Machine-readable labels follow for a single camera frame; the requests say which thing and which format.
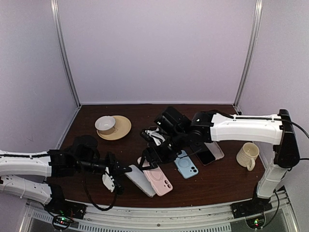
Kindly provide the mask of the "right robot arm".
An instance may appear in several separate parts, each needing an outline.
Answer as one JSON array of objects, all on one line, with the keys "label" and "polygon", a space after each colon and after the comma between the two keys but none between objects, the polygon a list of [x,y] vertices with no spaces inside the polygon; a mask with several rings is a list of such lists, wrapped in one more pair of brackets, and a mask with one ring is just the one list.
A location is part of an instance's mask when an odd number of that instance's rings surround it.
[{"label": "right robot arm", "polygon": [[256,184],[252,199],[234,203],[239,212],[258,213],[266,208],[286,172],[300,161],[294,126],[289,112],[281,109],[269,116],[228,115],[217,110],[198,112],[187,118],[174,107],[167,107],[154,120],[166,139],[161,144],[143,150],[138,161],[140,170],[151,170],[160,164],[175,161],[180,151],[195,142],[253,141],[273,146],[274,159]]}]

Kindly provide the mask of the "white phone case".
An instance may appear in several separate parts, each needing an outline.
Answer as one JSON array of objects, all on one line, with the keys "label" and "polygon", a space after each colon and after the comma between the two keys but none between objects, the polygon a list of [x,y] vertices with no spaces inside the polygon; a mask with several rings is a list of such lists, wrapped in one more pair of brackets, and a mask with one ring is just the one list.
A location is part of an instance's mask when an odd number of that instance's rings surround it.
[{"label": "white phone case", "polygon": [[219,145],[216,142],[212,143],[205,143],[207,149],[214,155],[215,160],[220,160],[224,158],[224,153],[222,149],[219,147]]}]

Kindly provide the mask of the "silver white phone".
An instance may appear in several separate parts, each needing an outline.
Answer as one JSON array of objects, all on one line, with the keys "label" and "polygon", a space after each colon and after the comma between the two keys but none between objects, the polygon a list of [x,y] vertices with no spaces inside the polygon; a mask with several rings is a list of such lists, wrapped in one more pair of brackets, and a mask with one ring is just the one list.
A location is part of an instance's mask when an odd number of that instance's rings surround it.
[{"label": "silver white phone", "polygon": [[129,168],[131,168],[132,171],[125,173],[127,178],[131,180],[148,197],[154,197],[156,192],[154,191],[150,182],[147,180],[144,173],[135,165],[129,165]]}]

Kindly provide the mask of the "purple phone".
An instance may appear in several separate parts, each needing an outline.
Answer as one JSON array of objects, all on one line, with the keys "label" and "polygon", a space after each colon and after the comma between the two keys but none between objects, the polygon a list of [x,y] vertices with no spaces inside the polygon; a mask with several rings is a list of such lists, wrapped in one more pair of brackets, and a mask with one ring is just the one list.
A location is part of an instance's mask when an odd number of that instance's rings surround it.
[{"label": "purple phone", "polygon": [[215,161],[215,156],[205,145],[194,145],[191,149],[204,166]]}]

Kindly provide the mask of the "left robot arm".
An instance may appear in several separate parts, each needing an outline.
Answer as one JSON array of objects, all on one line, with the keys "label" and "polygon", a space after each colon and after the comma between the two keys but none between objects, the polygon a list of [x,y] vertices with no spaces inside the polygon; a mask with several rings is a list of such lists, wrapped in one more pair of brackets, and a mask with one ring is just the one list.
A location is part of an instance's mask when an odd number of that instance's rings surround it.
[{"label": "left robot arm", "polygon": [[86,206],[65,199],[59,185],[36,183],[24,179],[25,175],[41,177],[69,177],[76,172],[91,172],[102,176],[103,185],[117,195],[124,188],[117,178],[132,168],[123,166],[115,155],[107,153],[100,158],[98,141],[90,135],[78,136],[73,144],[63,150],[38,153],[0,152],[0,189],[3,192],[41,203],[48,212],[75,217],[84,216]]}]

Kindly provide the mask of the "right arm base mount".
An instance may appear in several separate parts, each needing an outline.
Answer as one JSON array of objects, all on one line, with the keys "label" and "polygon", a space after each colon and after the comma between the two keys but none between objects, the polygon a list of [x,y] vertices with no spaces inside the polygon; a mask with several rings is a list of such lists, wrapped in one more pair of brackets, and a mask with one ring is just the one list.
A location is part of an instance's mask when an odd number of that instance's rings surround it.
[{"label": "right arm base mount", "polygon": [[231,204],[231,210],[234,218],[248,217],[256,214],[263,213],[272,209],[271,203],[261,203],[243,201]]}]

